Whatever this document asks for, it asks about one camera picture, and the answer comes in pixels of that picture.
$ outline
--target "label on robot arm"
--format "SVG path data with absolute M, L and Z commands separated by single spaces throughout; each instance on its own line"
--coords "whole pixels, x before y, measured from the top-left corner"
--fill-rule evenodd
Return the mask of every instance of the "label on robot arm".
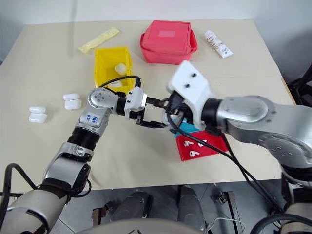
M 92 112 L 87 112 L 85 123 L 98 128 L 101 124 L 101 116 Z

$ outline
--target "floor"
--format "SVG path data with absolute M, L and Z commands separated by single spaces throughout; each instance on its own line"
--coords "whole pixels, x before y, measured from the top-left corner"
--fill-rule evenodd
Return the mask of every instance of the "floor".
M 262 181 L 268 191 L 282 206 L 285 201 L 280 194 L 280 180 Z M 244 233 L 250 233 L 260 219 L 267 216 L 269 208 L 266 201 L 255 192 L 246 182 L 193 184 L 207 223 L 212 224 L 217 217 L 231 217 L 227 203 L 220 204 L 213 197 L 219 192 L 234 191 L 240 220 L 246 228 Z M 108 201 L 123 201 L 135 191 L 145 191 L 154 197 L 150 217 L 171 219 L 177 221 L 176 195 L 178 186 L 159 186 L 144 188 L 129 188 L 115 190 L 96 190 L 82 198 L 73 198 L 65 206 L 58 222 L 52 229 L 52 234 L 72 234 L 92 227 L 92 209 L 102 207 Z M 102 223 L 109 222 L 102 218 Z M 270 225 L 263 234 L 272 234 L 276 229 Z M 212 229 L 213 234 L 233 234 L 234 228 L 230 221 L 218 220 Z

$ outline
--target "yellow packet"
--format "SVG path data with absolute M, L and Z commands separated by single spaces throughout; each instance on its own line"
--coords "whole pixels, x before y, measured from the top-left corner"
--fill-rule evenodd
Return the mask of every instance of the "yellow packet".
M 94 38 L 93 40 L 85 43 L 82 47 L 79 47 L 78 49 L 86 54 L 89 50 L 101 45 L 103 42 L 107 41 L 109 38 L 112 38 L 118 33 L 120 33 L 118 29 L 111 28 L 99 35 L 98 37 Z

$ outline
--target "white label on pink box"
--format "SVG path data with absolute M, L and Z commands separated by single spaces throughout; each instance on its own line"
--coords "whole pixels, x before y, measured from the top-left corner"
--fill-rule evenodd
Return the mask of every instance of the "white label on pink box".
M 175 36 L 175 31 L 164 31 L 160 30 L 158 36 L 159 37 L 167 37 L 167 38 L 173 38 Z

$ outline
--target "yellow plastic tray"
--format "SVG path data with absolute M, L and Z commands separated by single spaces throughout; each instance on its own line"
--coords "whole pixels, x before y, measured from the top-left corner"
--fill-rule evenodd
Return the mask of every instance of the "yellow plastic tray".
M 94 83 L 96 87 L 112 79 L 121 77 L 115 71 L 115 66 L 119 63 L 124 63 L 127 67 L 127 72 L 124 76 L 132 75 L 132 61 L 128 47 L 99 48 L 95 50 L 95 55 Z M 121 87 L 109 87 L 109 85 L 106 87 L 116 92 L 120 91 L 127 94 L 134 88 L 135 79 L 123 79 L 121 80 L 121 84 Z

